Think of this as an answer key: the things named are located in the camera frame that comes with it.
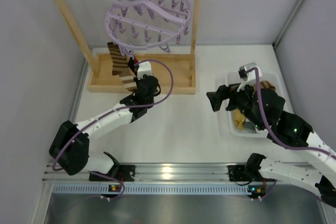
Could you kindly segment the argyle sock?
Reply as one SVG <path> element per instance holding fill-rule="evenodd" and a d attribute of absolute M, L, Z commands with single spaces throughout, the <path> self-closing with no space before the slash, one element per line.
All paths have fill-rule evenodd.
<path fill-rule="evenodd" d="M 139 61 L 137 60 L 135 56 L 129 58 L 128 67 L 134 73 L 134 75 L 137 76 L 138 68 L 139 68 Z"/>

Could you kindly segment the brown striped sock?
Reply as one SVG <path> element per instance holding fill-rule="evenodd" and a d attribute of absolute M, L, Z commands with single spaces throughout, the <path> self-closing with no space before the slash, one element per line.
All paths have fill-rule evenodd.
<path fill-rule="evenodd" d="M 121 54 L 119 46 L 113 42 L 107 43 L 107 46 L 112 60 L 112 75 L 118 76 L 128 91 L 134 92 L 137 89 L 137 85 L 128 66 L 126 56 Z"/>
<path fill-rule="evenodd" d="M 234 90 L 237 90 L 237 88 L 239 87 L 239 83 L 236 83 L 236 84 L 230 84 L 229 85 L 229 92 L 233 92 Z M 261 81 L 260 82 L 260 87 L 261 89 L 268 89 L 268 90 L 271 90 L 273 92 L 276 92 L 276 87 L 271 84 L 270 82 L 268 81 Z M 257 92 L 257 86 L 256 84 L 253 85 L 253 95 Z"/>

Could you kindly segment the purple round clip hanger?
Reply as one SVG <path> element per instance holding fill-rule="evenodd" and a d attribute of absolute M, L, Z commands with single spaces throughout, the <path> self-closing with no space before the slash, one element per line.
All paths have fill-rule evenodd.
<path fill-rule="evenodd" d="M 169 54 L 169 45 L 180 44 L 188 34 L 191 17 L 188 0 L 117 0 L 107 11 L 105 26 L 121 55 L 134 58 L 135 51 L 152 48 Z"/>

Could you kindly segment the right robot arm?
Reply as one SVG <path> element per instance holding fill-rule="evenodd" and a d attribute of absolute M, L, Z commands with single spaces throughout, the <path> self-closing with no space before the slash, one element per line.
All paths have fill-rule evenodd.
<path fill-rule="evenodd" d="M 255 129 L 267 131 L 267 138 L 274 144 L 294 152 L 311 165 L 310 169 L 287 165 L 252 153 L 243 170 L 249 181 L 287 182 L 335 207 L 335 151 L 303 118 L 284 110 L 285 99 L 273 86 L 247 85 L 240 89 L 239 84 L 224 84 L 206 96 L 213 112 L 219 111 L 223 101 L 227 101 L 226 111 L 238 111 Z"/>

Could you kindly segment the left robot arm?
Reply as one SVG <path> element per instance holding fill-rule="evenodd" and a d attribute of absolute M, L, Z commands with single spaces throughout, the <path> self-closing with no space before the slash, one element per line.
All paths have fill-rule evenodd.
<path fill-rule="evenodd" d="M 117 159 L 106 151 L 93 152 L 92 143 L 114 129 L 136 121 L 152 107 L 154 97 L 161 93 L 158 79 L 144 75 L 135 82 L 136 90 L 106 112 L 82 122 L 68 120 L 61 124 L 49 155 L 68 175 L 83 170 L 111 177 L 116 175 L 120 165 Z"/>

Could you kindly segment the white plastic basket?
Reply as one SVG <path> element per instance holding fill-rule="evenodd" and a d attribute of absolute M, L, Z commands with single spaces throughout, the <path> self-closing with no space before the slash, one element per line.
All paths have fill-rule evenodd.
<path fill-rule="evenodd" d="M 276 87 L 276 92 L 279 96 L 283 96 L 284 95 L 284 89 L 282 87 L 282 84 L 280 82 L 280 78 L 279 76 L 272 71 L 269 70 L 262 70 L 262 77 L 260 78 L 261 81 L 268 81 L 271 84 L 273 84 Z M 219 73 L 216 77 L 215 77 L 215 84 L 217 87 L 225 84 L 225 85 L 229 85 L 229 84 L 235 84 L 235 83 L 240 83 L 241 79 L 239 77 L 239 74 L 237 71 L 227 71 L 225 73 Z M 221 109 L 216 112 L 217 114 L 217 118 L 218 118 L 218 123 L 219 123 L 219 128 L 220 128 L 220 132 L 222 133 L 224 131 L 224 128 L 222 128 L 222 125 L 224 123 L 227 124 L 228 126 L 228 130 L 235 136 L 239 136 L 239 137 L 247 137 L 247 138 L 266 138 L 268 131 L 267 130 L 263 130 L 263 131 L 249 131 L 246 129 L 243 129 L 242 131 L 238 130 L 235 126 L 234 126 L 234 122 L 233 122 L 233 114 L 231 111 L 226 111 L 225 108 L 228 105 L 229 100 L 225 100 L 222 102 L 222 106 Z"/>

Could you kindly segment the mustard yellow sock in basket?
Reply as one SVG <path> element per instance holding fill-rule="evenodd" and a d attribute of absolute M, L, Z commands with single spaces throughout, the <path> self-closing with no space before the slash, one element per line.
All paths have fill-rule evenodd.
<path fill-rule="evenodd" d="M 235 109 L 232 114 L 234 126 L 242 131 L 244 129 L 244 123 L 247 122 L 247 118 L 238 109 Z"/>

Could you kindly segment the aluminium mounting rail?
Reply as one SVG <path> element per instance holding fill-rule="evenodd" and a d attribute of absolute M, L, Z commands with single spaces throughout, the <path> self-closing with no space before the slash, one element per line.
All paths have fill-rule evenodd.
<path fill-rule="evenodd" d="M 244 163 L 121 163 L 135 165 L 135 182 L 229 182 L 228 166 Z M 42 182 L 80 183 L 89 181 L 90 172 L 81 171 L 68 175 L 65 171 L 54 171 L 47 164 Z"/>

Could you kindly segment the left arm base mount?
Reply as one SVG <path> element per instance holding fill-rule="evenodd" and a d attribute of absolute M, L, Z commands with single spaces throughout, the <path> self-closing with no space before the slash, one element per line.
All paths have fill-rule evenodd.
<path fill-rule="evenodd" d="M 135 165 L 120 165 L 116 172 L 112 172 L 111 174 L 106 174 L 106 176 L 113 177 L 114 179 L 124 183 L 124 182 L 133 182 L 135 175 Z M 106 179 L 104 177 L 95 175 L 90 173 L 89 181 L 91 182 L 111 182 L 110 179 Z M 101 194 L 103 198 L 107 200 L 111 200 L 114 198 L 118 198 L 118 195 L 123 192 L 124 189 L 120 183 L 116 183 L 115 185 L 109 185 L 108 192 L 112 192 L 112 194 Z"/>

